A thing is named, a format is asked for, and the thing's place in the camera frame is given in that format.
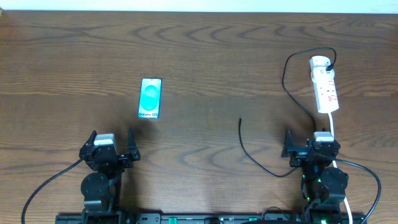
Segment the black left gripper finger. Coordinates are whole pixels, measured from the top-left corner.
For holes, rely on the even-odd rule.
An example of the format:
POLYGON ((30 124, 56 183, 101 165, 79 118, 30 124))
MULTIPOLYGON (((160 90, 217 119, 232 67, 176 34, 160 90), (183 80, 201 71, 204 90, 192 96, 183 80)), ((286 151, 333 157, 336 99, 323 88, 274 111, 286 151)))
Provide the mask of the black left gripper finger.
POLYGON ((86 141, 85 145, 86 145, 86 146, 93 146, 96 136, 97 136, 97 132, 94 130, 94 131, 91 133, 91 135, 90 135, 90 137, 88 138, 88 140, 86 141))
POLYGON ((135 155, 137 153, 137 145, 133 135, 133 129, 130 127, 127 135, 127 149, 130 154, 135 155))

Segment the turquoise screen smartphone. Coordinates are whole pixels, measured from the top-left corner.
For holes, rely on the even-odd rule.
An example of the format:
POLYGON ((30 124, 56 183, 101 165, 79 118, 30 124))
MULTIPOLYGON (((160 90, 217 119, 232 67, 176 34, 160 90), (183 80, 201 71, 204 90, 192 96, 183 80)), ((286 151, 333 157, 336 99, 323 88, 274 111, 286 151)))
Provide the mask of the turquoise screen smartphone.
POLYGON ((140 119, 158 119, 162 93, 161 78, 143 78, 139 98, 138 117, 140 119))

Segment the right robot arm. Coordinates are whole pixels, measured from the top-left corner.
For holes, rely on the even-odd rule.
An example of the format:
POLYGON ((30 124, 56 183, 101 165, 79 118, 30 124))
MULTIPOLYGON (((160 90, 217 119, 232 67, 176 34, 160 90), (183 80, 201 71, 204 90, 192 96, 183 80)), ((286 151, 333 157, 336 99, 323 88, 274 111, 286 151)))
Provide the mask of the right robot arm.
POLYGON ((303 172, 302 194, 308 200, 300 218, 308 223, 343 223, 340 203, 346 197, 348 175, 333 166, 340 144, 329 132, 321 132, 308 139, 306 146, 295 145, 292 134, 286 131, 282 157, 290 159, 289 165, 303 172))

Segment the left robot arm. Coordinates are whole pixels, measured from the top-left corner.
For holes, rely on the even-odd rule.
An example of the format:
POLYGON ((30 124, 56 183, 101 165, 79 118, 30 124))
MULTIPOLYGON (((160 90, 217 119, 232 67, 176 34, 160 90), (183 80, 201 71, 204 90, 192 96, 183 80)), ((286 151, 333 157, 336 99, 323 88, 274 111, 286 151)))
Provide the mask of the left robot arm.
POLYGON ((93 131, 79 152, 93 171, 81 183, 84 206, 81 213, 87 223, 135 223, 135 216, 120 206, 122 174, 141 159, 132 128, 127 135, 127 154, 118 154, 113 134, 93 131))

